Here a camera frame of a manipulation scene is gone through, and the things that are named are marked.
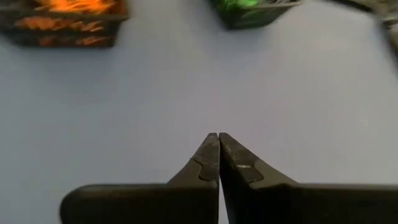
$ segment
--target green box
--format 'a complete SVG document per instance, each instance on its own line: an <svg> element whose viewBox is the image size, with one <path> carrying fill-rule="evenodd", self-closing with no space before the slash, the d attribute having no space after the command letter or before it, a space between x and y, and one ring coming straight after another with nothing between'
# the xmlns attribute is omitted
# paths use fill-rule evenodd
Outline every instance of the green box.
<svg viewBox="0 0 398 224"><path fill-rule="evenodd" d="M210 2L228 29L266 26L292 7L302 3L301 0L210 0Z"/></svg>

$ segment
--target white table surface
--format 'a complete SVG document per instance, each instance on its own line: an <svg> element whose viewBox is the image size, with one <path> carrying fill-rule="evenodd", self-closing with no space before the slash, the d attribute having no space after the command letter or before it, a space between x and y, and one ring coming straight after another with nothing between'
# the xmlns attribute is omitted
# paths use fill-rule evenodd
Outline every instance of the white table surface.
<svg viewBox="0 0 398 224"><path fill-rule="evenodd" d="M213 131L299 182L398 184L397 68L378 31L321 1L225 32L205 0L136 0L111 50L1 41L0 223L58 223L80 185L166 182Z"/></svg>

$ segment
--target white background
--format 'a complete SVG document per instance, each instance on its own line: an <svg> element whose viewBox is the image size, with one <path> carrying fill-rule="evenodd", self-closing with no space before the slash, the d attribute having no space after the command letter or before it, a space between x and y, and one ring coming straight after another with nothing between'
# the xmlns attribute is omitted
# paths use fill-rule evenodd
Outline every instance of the white background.
<svg viewBox="0 0 398 224"><path fill-rule="evenodd" d="M226 32L205 0L132 8L111 50L0 42L0 223L58 223L85 184L166 182L214 131L299 182L398 184L397 68L371 15L307 1Z"/></svg>

